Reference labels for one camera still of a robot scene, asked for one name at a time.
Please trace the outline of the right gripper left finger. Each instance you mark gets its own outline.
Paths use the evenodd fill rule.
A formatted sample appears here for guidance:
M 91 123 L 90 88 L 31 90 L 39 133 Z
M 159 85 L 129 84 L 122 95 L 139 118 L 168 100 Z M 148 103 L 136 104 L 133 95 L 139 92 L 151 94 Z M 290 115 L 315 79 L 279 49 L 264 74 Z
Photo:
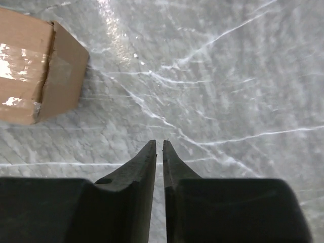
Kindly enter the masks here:
M 150 140 L 96 182 L 1 177 L 1 242 L 148 242 L 155 168 Z

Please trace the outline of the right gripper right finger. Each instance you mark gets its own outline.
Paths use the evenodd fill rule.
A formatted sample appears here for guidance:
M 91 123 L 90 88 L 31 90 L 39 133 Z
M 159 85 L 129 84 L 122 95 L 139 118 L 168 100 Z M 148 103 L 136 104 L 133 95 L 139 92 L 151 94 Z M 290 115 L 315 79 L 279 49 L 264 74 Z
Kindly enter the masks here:
M 163 143 L 168 242 L 312 242 L 291 187 L 281 179 L 200 177 Z

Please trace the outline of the brown cardboard express box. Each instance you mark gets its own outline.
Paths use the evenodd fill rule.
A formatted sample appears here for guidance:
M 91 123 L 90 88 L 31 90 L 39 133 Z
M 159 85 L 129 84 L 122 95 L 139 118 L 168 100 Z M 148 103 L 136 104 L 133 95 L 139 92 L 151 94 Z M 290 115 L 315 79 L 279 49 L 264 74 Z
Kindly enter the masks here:
M 1 120 L 31 125 L 75 109 L 88 59 L 58 22 L 1 9 Z

